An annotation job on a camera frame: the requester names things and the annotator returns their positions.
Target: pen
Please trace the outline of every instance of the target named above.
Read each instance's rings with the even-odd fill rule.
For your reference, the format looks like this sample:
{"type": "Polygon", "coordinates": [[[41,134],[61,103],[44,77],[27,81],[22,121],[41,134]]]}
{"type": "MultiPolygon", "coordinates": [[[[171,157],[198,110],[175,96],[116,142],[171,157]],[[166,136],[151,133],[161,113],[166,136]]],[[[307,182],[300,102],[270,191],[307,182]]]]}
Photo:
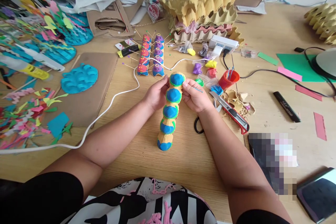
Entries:
{"type": "Polygon", "coordinates": [[[278,100],[278,102],[280,103],[280,105],[285,109],[289,117],[293,120],[293,122],[300,123],[301,119],[294,112],[294,110],[290,107],[290,105],[286,102],[286,100],[282,97],[282,95],[278,91],[274,92],[273,94],[275,98],[278,100]]]}

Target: black and white shirt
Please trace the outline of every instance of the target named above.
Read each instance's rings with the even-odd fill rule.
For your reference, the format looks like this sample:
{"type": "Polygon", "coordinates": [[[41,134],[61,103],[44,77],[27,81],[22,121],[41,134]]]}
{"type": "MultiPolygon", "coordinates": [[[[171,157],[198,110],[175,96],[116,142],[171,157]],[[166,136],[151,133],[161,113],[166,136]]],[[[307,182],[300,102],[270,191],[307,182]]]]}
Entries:
{"type": "MultiPolygon", "coordinates": [[[[2,223],[43,224],[215,224],[209,206],[183,186],[142,177],[125,182],[84,204],[83,187],[73,175],[39,175],[3,199],[2,223]]],[[[243,213],[237,224],[288,224],[263,211],[243,213]]]]}

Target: red cup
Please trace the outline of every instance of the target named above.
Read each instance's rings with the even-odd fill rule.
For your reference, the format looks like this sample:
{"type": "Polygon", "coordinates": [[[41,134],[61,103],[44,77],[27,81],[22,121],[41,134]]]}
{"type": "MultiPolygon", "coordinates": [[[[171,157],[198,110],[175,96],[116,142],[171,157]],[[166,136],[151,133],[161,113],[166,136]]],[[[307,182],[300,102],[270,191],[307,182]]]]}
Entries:
{"type": "Polygon", "coordinates": [[[230,80],[228,80],[228,74],[229,74],[229,70],[227,70],[223,76],[221,77],[221,79],[218,81],[218,84],[221,86],[221,88],[223,90],[228,89],[229,87],[231,87],[233,84],[235,84],[236,82],[239,81],[240,76],[239,74],[233,70],[232,74],[231,74],[231,70],[230,70],[230,80]]]}

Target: hand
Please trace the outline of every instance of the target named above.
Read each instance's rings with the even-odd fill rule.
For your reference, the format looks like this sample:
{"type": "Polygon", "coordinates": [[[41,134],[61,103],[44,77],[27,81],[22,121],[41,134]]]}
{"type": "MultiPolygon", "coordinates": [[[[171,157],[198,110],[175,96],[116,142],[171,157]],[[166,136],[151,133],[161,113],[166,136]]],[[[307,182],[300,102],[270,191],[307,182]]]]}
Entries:
{"type": "Polygon", "coordinates": [[[187,106],[196,113],[200,113],[205,109],[213,107],[205,90],[196,81],[191,79],[186,79],[182,83],[182,99],[187,106]]]}
{"type": "Polygon", "coordinates": [[[154,83],[147,91],[143,101],[149,105],[153,112],[162,109],[166,104],[166,92],[169,88],[169,78],[165,75],[162,80],[154,83]]]}

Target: green foam sheet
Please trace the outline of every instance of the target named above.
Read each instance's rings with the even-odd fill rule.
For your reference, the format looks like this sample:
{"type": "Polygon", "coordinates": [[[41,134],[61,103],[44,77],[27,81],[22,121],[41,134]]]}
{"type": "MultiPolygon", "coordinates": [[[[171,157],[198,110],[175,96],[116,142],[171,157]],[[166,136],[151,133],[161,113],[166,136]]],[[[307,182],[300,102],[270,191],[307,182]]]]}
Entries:
{"type": "MultiPolygon", "coordinates": [[[[309,65],[304,54],[277,54],[283,67],[302,75],[302,82],[325,82],[326,80],[317,74],[309,65]]],[[[308,55],[311,61],[316,55],[308,55]]]]}

